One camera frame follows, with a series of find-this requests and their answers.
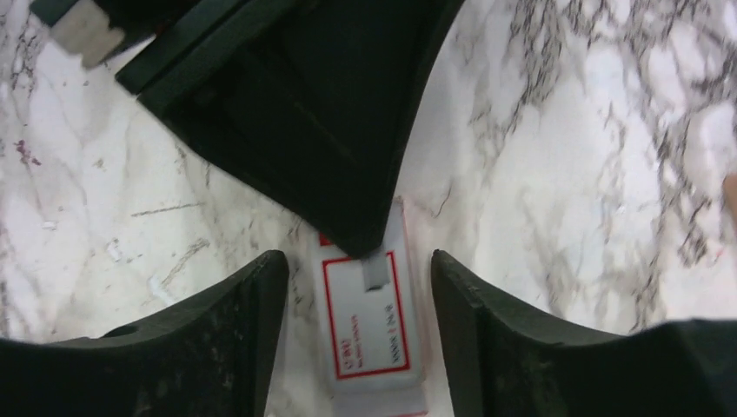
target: brown object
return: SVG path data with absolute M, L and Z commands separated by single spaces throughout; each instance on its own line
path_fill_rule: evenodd
M 721 189 L 724 191 L 724 201 L 727 203 L 729 213 L 732 214 L 732 223 L 737 226 L 737 174 L 727 175 Z

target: white marble countertop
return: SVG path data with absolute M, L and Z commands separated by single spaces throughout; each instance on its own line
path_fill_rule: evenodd
M 737 317 L 720 191 L 737 170 L 735 63 L 732 0 L 468 0 L 396 190 L 417 290 L 430 300 L 444 248 L 591 328 Z M 309 226 L 194 156 L 115 69 L 83 72 L 28 0 L 0 2 L 0 335 L 99 336 L 279 248 L 294 276 L 268 414 L 329 415 L 310 359 Z M 431 415 L 448 416 L 435 328 L 430 343 Z

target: red and white box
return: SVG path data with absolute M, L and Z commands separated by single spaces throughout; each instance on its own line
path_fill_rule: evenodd
M 367 260 L 347 257 L 324 236 L 313 239 L 322 362 L 330 388 L 343 397 L 336 399 L 336 415 L 421 415 L 426 409 L 405 233 L 402 205 L 395 202 L 382 249 L 368 260 L 381 262 L 381 257 L 386 264 L 385 272 L 378 264 L 388 278 L 378 288 L 366 285 L 367 274 L 376 275 L 376 263 L 367 268 Z M 379 400 L 379 392 L 387 399 Z M 401 404 L 393 407 L 392 401 Z M 339 412 L 341 407 L 353 409 Z

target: marble surface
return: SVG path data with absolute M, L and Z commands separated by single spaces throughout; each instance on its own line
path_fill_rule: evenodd
M 0 335 L 107 330 L 268 248 L 289 256 L 267 415 L 330 415 L 305 235 L 209 166 L 113 82 L 0 0 Z M 425 303 L 426 394 L 449 416 L 428 263 L 445 248 L 496 286 L 591 328 L 737 317 L 737 2 L 468 0 L 423 97 L 396 194 Z

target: white label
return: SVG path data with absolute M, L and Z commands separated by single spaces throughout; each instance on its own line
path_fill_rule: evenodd
M 389 285 L 368 292 L 360 261 L 338 258 L 322 262 L 337 380 L 410 368 L 402 288 L 393 250 L 386 253 L 386 262 Z

